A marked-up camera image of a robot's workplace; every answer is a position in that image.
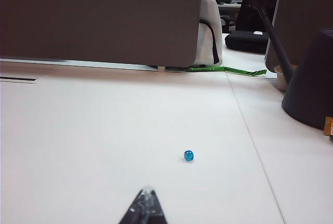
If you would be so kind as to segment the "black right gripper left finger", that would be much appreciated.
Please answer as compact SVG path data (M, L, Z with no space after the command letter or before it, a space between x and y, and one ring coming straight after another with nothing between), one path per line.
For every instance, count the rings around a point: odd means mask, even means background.
M151 187L142 188L119 223L148 223L151 214Z

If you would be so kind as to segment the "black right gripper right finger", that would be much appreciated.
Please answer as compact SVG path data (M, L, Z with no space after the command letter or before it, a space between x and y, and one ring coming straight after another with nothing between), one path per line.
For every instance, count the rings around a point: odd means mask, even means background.
M147 215L148 224L167 224L166 217L153 188L147 188Z

